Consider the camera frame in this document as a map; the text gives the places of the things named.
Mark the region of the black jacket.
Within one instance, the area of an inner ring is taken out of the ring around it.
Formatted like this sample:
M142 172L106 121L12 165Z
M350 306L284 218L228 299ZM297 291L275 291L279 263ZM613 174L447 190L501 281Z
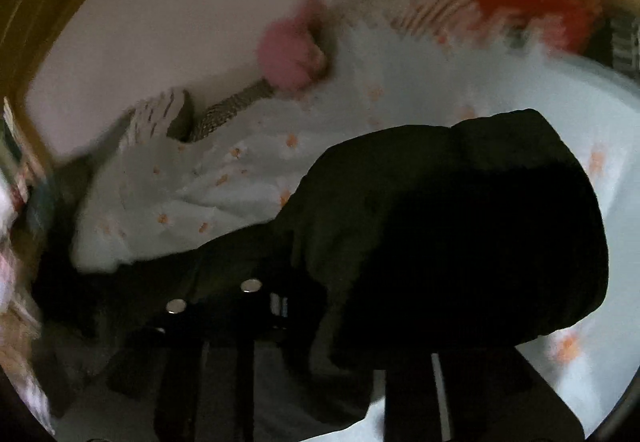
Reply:
M386 402L386 370L516 349L603 302L596 195L540 113L405 125L322 154L273 218L184 252L84 272L49 250L34 294L64 362L106 351L107 388L154 396L166 305L258 278L252 441L340 432Z

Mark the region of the light blue floral bedsheet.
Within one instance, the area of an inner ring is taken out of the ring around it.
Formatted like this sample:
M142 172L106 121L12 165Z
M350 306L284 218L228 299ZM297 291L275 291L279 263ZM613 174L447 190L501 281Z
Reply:
M549 55L533 32L446 46L372 10L344 12L336 36L333 76L302 100L254 102L193 144L122 145L82 205L74 264L112 272L269 220L326 148L357 135L534 108L597 194L611 286L600 310L523 353L594 433L639 365L638 85L591 60Z

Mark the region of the striped pillow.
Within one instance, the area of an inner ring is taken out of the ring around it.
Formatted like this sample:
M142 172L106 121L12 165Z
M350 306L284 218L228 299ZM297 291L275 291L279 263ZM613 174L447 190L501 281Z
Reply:
M190 139L194 125L194 105L186 90L168 90L139 102L134 107L119 149L142 145L157 137L179 142Z

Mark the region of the pink plush toy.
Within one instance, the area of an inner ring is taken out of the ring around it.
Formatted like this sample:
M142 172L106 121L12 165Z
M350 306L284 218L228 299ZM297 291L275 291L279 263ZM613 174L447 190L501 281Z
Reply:
M329 68L328 55L318 44L324 16L324 0L300 0L288 16L265 28L256 60L275 90L300 92L323 78Z

